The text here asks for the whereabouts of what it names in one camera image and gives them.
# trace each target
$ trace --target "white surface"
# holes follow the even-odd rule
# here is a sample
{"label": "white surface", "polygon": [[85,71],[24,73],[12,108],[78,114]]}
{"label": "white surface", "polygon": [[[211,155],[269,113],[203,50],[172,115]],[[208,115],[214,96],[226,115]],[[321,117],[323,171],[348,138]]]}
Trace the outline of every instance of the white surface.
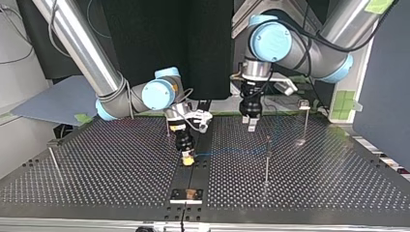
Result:
{"label": "white surface", "polygon": [[[17,10],[15,0],[0,0],[0,3]],[[24,32],[21,20],[10,12],[7,14],[18,29]],[[23,57],[29,51],[30,46],[0,15],[0,63]],[[25,101],[47,87],[48,83],[34,52],[25,60],[0,65],[0,108]]]}
{"label": "white surface", "polygon": [[[15,0],[0,0],[15,10]],[[24,32],[23,24],[14,14],[12,21]],[[0,15],[0,63],[25,56],[30,46],[16,33],[13,26]],[[17,118],[7,113],[48,87],[35,53],[22,61],[0,65],[0,178],[45,150],[54,138],[51,123]]]}
{"label": "white surface", "polygon": [[0,126],[0,179],[46,149],[57,125],[18,118]]}

